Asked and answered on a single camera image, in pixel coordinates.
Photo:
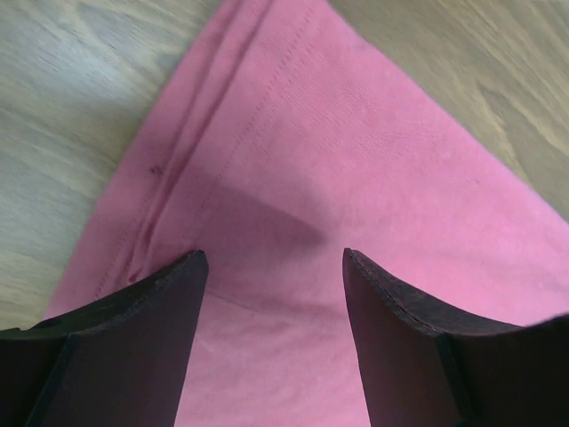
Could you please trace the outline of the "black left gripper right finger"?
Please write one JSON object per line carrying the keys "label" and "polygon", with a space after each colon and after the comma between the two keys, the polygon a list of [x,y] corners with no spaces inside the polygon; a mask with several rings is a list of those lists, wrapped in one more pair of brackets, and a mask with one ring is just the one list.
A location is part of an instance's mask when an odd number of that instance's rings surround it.
{"label": "black left gripper right finger", "polygon": [[567,425],[567,316],[484,318],[352,249],[342,274],[371,425]]}

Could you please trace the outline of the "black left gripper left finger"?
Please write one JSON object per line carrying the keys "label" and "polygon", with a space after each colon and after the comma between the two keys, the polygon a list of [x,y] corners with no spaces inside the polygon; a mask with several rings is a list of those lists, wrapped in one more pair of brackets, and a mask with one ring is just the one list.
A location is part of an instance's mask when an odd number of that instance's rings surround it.
{"label": "black left gripper left finger", "polygon": [[195,251],[80,309],[5,329],[2,425],[174,425],[207,276]]}

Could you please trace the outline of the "dusty red t-shirt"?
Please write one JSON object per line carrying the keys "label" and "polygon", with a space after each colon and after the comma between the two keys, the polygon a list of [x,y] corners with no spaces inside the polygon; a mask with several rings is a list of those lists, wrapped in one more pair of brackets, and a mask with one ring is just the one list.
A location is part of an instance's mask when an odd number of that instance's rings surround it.
{"label": "dusty red t-shirt", "polygon": [[47,315],[210,264],[179,426],[366,426],[352,247],[466,310],[568,308],[568,226],[325,1],[226,1],[128,149]]}

